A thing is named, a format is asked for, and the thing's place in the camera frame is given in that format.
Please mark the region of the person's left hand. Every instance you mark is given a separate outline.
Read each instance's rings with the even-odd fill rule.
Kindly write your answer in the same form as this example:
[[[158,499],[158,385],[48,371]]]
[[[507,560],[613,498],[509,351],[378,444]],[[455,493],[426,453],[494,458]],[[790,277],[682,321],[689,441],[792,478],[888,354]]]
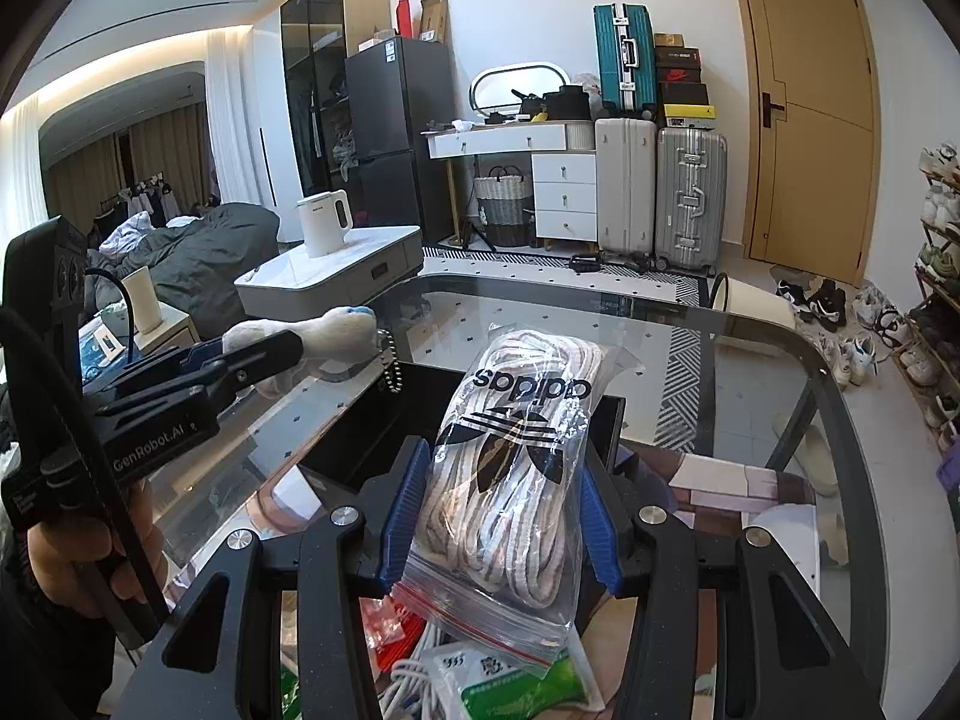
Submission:
[[[146,479],[128,491],[127,509],[153,577],[164,587],[167,580],[164,538],[153,522],[153,491]],[[114,551],[122,554],[124,548],[110,528],[96,518],[65,518],[55,525],[41,523],[28,532],[29,562],[44,595],[55,605],[67,606],[91,619],[103,616],[103,612],[83,587],[75,566],[101,561]]]

